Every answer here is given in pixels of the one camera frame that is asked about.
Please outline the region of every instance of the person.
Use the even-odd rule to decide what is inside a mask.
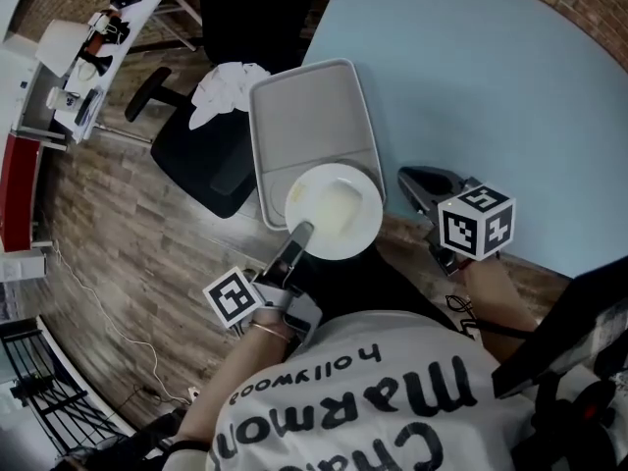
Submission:
[[[184,416],[185,409],[177,408],[106,448],[80,447],[64,457],[52,471],[160,471],[166,454],[145,457],[159,443],[177,433]]]
[[[338,263],[295,269],[325,322],[285,362],[292,331],[277,311],[255,311],[185,415],[165,470],[512,468],[534,405],[495,399],[491,373],[520,340],[483,334],[482,348],[457,333],[374,246]],[[463,277],[478,319],[535,330],[497,259]]]

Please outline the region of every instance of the white plate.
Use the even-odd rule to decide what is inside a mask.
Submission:
[[[290,232],[301,222],[315,217],[321,192],[336,180],[358,190],[362,203],[355,220],[342,235],[322,235],[314,226],[314,234],[305,250],[326,260],[343,260],[362,252],[375,240],[384,217],[382,196],[369,177],[345,164],[323,164],[301,175],[288,193],[286,224]]]

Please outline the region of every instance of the white t-shirt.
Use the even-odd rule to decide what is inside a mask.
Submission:
[[[534,404],[495,399],[497,366],[422,316],[337,318],[234,392],[209,453],[180,445],[164,469],[513,469],[510,450],[527,436]]]

